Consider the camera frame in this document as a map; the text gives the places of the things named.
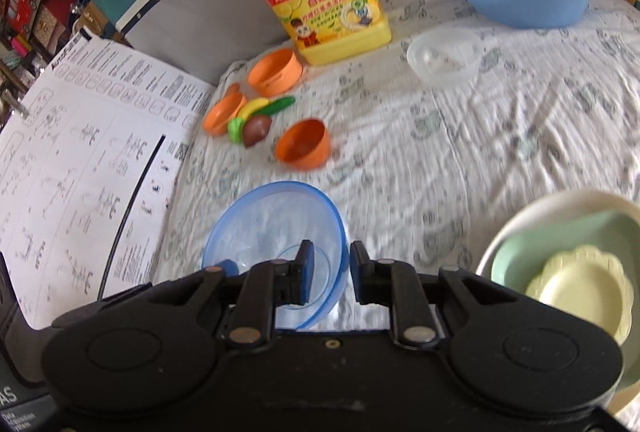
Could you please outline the blue translucent small bowl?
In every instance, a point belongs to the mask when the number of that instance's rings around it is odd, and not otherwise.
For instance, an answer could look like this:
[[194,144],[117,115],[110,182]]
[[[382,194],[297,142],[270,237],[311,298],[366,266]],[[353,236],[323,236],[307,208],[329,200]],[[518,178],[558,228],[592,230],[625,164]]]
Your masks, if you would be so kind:
[[202,265],[242,274],[267,259],[295,259],[299,244],[314,244],[309,300],[277,309],[276,325],[308,330],[330,314],[347,282],[347,239],[340,212],[318,188],[275,181],[247,192],[210,232]]

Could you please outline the green square plastic plate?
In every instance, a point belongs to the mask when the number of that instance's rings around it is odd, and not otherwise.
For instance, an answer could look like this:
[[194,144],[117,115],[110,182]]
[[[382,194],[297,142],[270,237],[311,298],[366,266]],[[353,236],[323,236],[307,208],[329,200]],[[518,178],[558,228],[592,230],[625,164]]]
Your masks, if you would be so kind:
[[596,323],[622,348],[621,390],[639,381],[639,223],[601,211],[527,228],[498,245],[489,276]]

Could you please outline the clear plastic small bowl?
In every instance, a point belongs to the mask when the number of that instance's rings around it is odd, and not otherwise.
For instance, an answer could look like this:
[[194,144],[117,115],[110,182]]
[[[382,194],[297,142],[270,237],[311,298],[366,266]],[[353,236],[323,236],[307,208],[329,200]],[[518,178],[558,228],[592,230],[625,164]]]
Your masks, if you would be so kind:
[[407,49],[407,61],[427,87],[462,85],[480,71],[483,41],[464,28],[438,26],[416,36]]

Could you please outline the white cat print cloth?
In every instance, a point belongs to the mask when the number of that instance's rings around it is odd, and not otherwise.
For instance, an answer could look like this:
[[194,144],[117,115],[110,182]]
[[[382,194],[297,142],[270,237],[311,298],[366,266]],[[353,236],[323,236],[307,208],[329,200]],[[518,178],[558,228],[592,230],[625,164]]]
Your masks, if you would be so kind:
[[[193,273],[208,235],[243,193],[271,181],[306,181],[329,196],[347,236],[377,257],[431,273],[477,269],[506,222],[544,196],[594,189],[639,205],[639,14],[626,0],[591,0],[573,28],[512,30],[452,0],[448,21],[394,23],[393,42],[309,70],[296,103],[269,137],[244,149],[198,134],[168,216],[155,281]],[[430,28],[476,34],[480,71],[431,88],[407,61]],[[295,170],[276,157],[292,125],[319,119],[326,164]]]

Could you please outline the orange toy bowl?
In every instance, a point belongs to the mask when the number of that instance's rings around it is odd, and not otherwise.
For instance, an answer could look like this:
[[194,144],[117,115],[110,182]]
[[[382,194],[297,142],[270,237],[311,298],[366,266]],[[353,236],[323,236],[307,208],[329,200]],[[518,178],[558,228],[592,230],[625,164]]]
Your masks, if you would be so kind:
[[278,140],[277,159],[295,170],[310,171],[326,164],[331,137],[319,119],[305,119],[292,125]]

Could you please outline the light green toy piece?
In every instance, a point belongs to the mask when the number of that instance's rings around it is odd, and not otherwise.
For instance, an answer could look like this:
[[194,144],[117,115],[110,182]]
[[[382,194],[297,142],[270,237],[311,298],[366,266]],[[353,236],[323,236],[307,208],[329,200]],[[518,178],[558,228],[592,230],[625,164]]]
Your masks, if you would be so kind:
[[227,125],[227,131],[232,143],[241,144],[243,141],[243,127],[245,121],[242,118],[234,118]]

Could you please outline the yellow toy banana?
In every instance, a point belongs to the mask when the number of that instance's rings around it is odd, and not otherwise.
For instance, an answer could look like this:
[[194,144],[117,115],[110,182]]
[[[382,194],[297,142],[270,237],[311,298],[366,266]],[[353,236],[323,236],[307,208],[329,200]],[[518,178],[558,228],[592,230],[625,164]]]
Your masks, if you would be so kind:
[[247,101],[247,103],[245,103],[244,106],[242,106],[242,108],[239,110],[236,116],[242,119],[243,121],[247,121],[257,111],[269,105],[270,105],[270,100],[268,98],[257,97],[250,101]]

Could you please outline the green toy cucumber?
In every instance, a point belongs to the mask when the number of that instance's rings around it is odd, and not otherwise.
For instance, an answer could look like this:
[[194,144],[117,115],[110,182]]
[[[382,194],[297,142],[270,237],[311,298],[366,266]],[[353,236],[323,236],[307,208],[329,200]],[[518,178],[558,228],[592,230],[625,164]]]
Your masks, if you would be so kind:
[[294,96],[284,96],[276,100],[271,101],[267,106],[262,106],[254,112],[255,115],[265,115],[266,117],[272,117],[274,114],[282,112],[288,109],[290,106],[296,103]]

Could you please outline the orange toy lid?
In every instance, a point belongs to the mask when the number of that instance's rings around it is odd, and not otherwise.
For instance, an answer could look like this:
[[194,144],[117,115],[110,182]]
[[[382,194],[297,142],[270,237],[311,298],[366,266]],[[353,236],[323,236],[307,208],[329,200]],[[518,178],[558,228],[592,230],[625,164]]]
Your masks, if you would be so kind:
[[232,92],[215,103],[205,115],[202,126],[210,136],[222,136],[227,132],[229,122],[236,117],[243,106],[246,97],[242,92]]

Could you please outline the yellow scalloped small plate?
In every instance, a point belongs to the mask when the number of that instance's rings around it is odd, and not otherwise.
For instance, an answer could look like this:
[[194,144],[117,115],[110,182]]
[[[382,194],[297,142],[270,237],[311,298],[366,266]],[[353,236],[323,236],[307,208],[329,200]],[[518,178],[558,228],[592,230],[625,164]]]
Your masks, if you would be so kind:
[[634,287],[617,256],[593,245],[551,256],[525,294],[593,323],[618,345],[629,337]]

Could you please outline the cream round large plate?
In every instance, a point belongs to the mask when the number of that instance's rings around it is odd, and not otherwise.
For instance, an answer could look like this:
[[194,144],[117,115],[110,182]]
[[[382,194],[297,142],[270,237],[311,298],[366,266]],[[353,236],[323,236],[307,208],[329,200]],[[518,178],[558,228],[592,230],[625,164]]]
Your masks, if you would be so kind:
[[639,206],[594,189],[555,192],[527,204],[495,235],[476,274],[524,293],[551,256],[586,244],[616,255],[639,290]]

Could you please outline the orange toy pot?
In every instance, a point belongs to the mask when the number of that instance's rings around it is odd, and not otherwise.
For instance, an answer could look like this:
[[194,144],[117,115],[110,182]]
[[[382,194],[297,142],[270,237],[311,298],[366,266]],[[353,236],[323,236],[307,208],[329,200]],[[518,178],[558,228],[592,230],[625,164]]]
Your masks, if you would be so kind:
[[270,52],[250,70],[247,82],[262,97],[276,97],[294,87],[303,66],[290,48]]

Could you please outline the white instruction sheet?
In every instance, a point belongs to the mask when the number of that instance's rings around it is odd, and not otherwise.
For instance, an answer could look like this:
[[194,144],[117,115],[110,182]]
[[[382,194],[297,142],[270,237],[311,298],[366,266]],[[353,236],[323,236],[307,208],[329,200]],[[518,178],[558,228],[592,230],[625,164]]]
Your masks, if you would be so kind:
[[214,92],[86,33],[32,84],[1,133],[1,251],[29,326],[151,278]]

